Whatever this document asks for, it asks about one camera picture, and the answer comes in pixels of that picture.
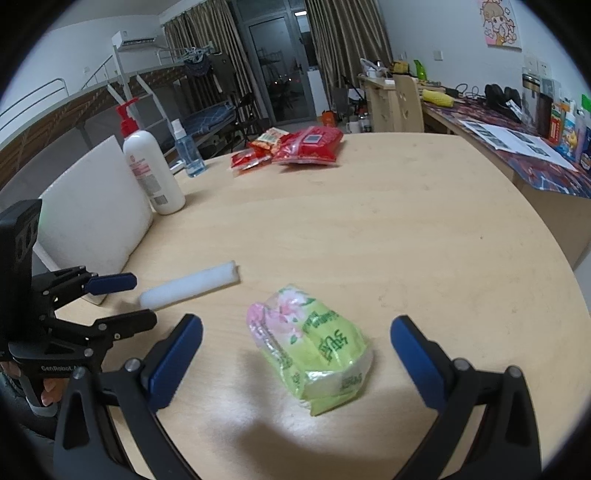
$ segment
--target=chair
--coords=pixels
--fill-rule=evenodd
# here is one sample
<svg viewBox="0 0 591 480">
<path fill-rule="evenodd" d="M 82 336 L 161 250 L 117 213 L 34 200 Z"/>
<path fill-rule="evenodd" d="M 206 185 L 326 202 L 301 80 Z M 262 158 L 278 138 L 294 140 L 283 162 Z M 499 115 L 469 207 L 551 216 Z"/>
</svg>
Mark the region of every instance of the chair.
<svg viewBox="0 0 591 480">
<path fill-rule="evenodd" d="M 97 145 L 41 194 L 35 255 L 49 270 L 84 265 L 120 273 L 152 223 L 148 199 L 115 137 Z M 86 295 L 99 304 L 105 296 Z"/>
<path fill-rule="evenodd" d="M 258 137 L 263 133 L 261 126 L 261 118 L 256 111 L 256 97 L 252 92 L 247 93 L 236 107 L 236 121 L 229 126 L 227 130 L 224 130 L 221 135 L 226 139 L 226 146 L 222 151 L 229 148 L 229 151 L 233 151 L 236 145 L 240 144 L 240 141 L 244 140 L 244 146 L 250 141 L 251 137 Z M 241 140 L 235 144 L 236 134 L 242 135 Z"/>
<path fill-rule="evenodd" d="M 400 105 L 403 132 L 424 133 L 423 106 L 416 80 L 408 75 L 394 75 Z"/>
</svg>

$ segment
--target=mug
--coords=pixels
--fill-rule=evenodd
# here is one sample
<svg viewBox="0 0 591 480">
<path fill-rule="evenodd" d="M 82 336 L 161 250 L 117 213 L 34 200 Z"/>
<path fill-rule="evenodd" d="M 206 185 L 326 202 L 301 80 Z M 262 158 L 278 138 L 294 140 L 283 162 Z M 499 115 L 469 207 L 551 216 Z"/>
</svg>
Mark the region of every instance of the mug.
<svg viewBox="0 0 591 480">
<path fill-rule="evenodd" d="M 361 133 L 361 124 L 357 122 L 349 122 L 346 126 L 347 132 L 350 134 L 360 134 Z"/>
</svg>

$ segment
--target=green bottle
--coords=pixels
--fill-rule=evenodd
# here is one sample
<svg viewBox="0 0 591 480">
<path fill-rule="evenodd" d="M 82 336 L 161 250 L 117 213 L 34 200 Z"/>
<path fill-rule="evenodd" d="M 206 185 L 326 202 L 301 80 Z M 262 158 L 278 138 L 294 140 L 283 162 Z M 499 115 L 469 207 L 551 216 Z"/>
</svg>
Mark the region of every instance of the green bottle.
<svg viewBox="0 0 591 480">
<path fill-rule="evenodd" d="M 427 81 L 427 72 L 425 72 L 425 67 L 423 67 L 423 64 L 418 60 L 415 60 L 414 64 L 417 67 L 417 78 L 419 80 L 424 80 L 426 82 Z"/>
</svg>

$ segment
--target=ceiling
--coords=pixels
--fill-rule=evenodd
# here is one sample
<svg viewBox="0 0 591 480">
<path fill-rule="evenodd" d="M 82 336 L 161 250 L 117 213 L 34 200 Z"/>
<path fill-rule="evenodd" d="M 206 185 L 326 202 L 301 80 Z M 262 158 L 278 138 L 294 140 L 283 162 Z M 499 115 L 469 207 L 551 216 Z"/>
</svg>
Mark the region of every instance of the ceiling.
<svg viewBox="0 0 591 480">
<path fill-rule="evenodd" d="M 78 0 L 55 22 L 51 29 L 97 18 L 124 15 L 160 15 L 178 0 Z"/>
</svg>

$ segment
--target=white foam roller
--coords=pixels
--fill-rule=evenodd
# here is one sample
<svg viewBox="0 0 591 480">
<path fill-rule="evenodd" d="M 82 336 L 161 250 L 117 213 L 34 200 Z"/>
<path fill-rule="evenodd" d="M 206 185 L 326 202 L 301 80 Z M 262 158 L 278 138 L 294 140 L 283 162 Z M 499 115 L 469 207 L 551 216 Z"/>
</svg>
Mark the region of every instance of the white foam roller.
<svg viewBox="0 0 591 480">
<path fill-rule="evenodd" d="M 231 261 L 145 291 L 139 296 L 139 305 L 143 309 L 159 310 L 237 281 L 236 262 Z"/>
</svg>

